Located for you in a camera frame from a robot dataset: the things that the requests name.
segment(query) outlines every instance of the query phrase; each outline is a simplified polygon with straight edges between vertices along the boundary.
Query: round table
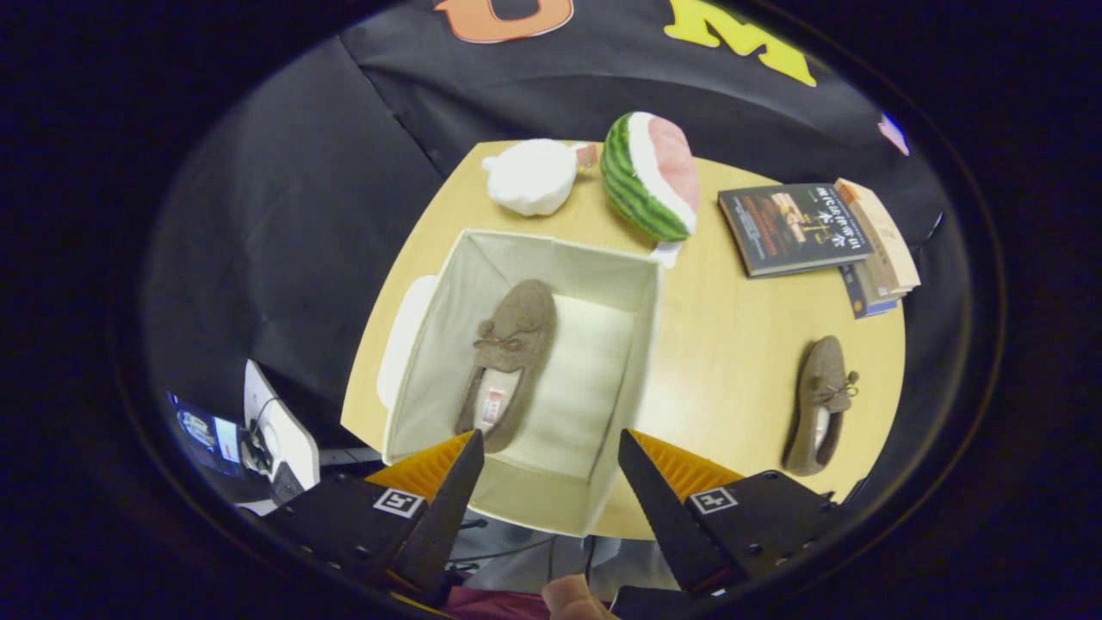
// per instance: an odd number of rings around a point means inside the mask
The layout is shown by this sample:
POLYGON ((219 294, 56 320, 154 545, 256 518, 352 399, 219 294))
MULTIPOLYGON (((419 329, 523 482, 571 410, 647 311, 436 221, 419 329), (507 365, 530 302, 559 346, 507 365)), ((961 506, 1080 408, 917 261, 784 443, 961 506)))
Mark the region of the round table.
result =
MULTIPOLYGON (((486 194, 482 160, 516 142, 477 144, 425 208, 371 309, 345 392, 341 424, 379 448, 387 410, 376 378, 406 291, 440 271, 464 228, 559 237, 649 253, 655 242, 606 203, 597 166, 579 173, 566 203, 547 217, 523 217, 486 194)), ((666 271, 661 326, 636 428, 743 476, 781 469, 793 427, 799 363, 825 336, 842 342, 846 370, 861 374, 838 448, 821 472, 798 478, 844 498, 868 475, 895 418, 904 371, 903 305, 855 320, 838 269, 748 279, 716 195, 776 181, 696 157, 702 204, 696 232, 666 271)), ((593 534, 652 540, 622 472, 593 534)))

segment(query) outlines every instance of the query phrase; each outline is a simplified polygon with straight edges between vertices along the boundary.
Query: white storage box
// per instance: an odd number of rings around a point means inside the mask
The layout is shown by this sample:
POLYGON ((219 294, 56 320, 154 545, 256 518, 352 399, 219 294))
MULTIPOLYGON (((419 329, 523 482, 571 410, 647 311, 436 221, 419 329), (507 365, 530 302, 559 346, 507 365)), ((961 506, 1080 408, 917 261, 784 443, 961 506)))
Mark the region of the white storage box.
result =
POLYGON ((530 409, 516 412, 523 417, 514 440, 486 456, 471 508, 584 536, 608 500, 619 433, 635 423, 650 369, 662 268, 646 257, 464 230, 413 341, 387 417, 382 459, 392 465, 453 436, 476 328, 526 279, 551 286, 555 338, 530 409))

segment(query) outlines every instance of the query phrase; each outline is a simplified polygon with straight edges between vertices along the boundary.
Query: book stack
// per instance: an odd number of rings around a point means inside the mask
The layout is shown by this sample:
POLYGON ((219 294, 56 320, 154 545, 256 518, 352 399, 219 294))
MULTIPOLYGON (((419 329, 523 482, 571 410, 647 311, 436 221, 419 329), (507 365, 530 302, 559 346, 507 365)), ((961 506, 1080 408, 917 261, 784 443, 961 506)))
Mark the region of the book stack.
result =
POLYGON ((895 220, 872 189, 845 178, 835 181, 834 188, 873 248, 867 259, 839 268, 850 293, 853 315, 858 319, 883 315, 921 283, 918 269, 895 220))

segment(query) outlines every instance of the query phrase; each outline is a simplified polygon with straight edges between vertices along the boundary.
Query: finger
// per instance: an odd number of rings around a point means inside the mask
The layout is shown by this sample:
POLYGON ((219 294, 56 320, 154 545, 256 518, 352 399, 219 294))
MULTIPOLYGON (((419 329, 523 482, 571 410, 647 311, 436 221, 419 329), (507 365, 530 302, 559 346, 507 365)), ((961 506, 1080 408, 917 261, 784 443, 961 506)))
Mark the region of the finger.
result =
POLYGON ((575 600, 551 614, 551 620, 607 620, 615 618, 611 611, 593 597, 575 600))
POLYGON ((570 575, 551 581, 543 587, 543 591, 540 595, 543 597, 543 602, 547 603, 548 609, 551 610, 552 618, 558 618, 558 614, 568 605, 588 600, 590 586, 585 584, 585 577, 570 575))

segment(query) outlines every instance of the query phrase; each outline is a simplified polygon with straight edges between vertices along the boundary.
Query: brown slipper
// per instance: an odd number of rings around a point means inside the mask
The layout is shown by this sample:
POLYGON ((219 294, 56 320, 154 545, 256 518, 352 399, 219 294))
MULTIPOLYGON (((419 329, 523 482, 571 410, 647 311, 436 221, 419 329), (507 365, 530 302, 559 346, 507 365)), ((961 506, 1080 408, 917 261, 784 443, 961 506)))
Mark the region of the brown slipper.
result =
POLYGON ((512 286, 494 318, 478 326, 478 353, 455 421, 456 435, 480 429, 486 453, 509 445, 547 361, 554 326, 554 298, 545 283, 525 280, 512 286))
POLYGON ((800 370, 799 418, 796 436, 785 455, 785 469, 811 476, 827 467, 842 432, 842 414, 857 395, 857 373, 845 374, 842 346, 829 336, 811 348, 800 370))

